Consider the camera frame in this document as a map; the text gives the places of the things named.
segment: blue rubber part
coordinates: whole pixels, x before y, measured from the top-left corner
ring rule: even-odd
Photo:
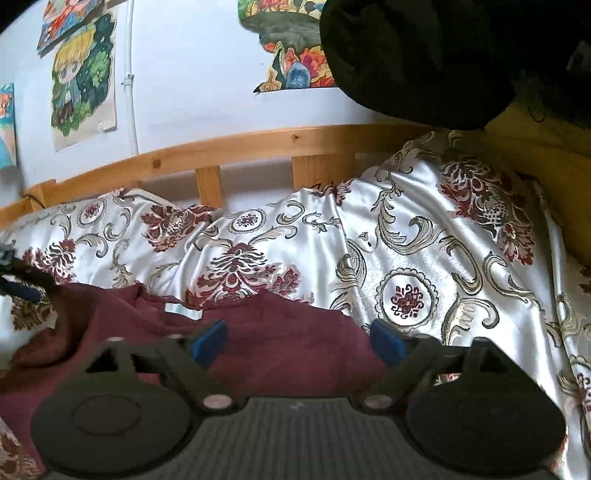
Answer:
[[[32,303],[39,303],[43,298],[43,295],[36,288],[31,288],[23,285],[22,283],[16,283],[13,281],[6,281],[4,284],[6,293],[11,297],[19,297],[20,299],[30,301]]]
[[[407,356],[402,339],[382,322],[374,321],[369,330],[371,348],[388,367],[399,365]]]
[[[193,342],[190,353],[197,365],[209,368],[216,357],[222,353],[228,342],[226,322],[216,322],[207,332]]]

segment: satin bedspread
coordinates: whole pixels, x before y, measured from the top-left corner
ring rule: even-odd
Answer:
[[[591,271],[566,254],[542,188],[465,143],[431,133],[359,179],[238,213],[113,192],[24,217],[0,241],[15,240],[59,283],[141,282],[196,319],[209,304],[269,290],[364,329],[381,318],[448,345],[489,337],[564,411],[551,471],[590,478]],[[0,297],[0,368],[54,322],[49,303]],[[0,432],[0,479],[34,476],[17,439]]]

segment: metal screw head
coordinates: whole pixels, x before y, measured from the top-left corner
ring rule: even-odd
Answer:
[[[225,410],[232,406],[232,399],[227,395],[208,395],[203,399],[203,406],[209,410]]]
[[[370,395],[363,399],[363,404],[372,410],[384,410],[394,403],[391,397],[387,395]]]

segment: anime drawing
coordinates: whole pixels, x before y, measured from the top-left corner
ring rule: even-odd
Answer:
[[[53,61],[51,126],[57,150],[116,126],[115,9],[64,40]]]
[[[320,45],[325,1],[238,0],[242,26],[257,32],[263,48],[273,54],[267,81],[255,92],[335,85]]]
[[[17,164],[14,134],[14,84],[0,87],[0,168]]]
[[[37,52],[45,50],[72,27],[83,22],[103,0],[48,0]]]

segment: gray ridged surface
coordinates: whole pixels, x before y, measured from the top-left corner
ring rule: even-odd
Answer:
[[[69,477],[51,473],[47,480]],[[347,399],[255,398],[206,420],[171,462],[137,480],[469,480],[421,457],[396,424]],[[519,480],[554,479],[548,472]]]

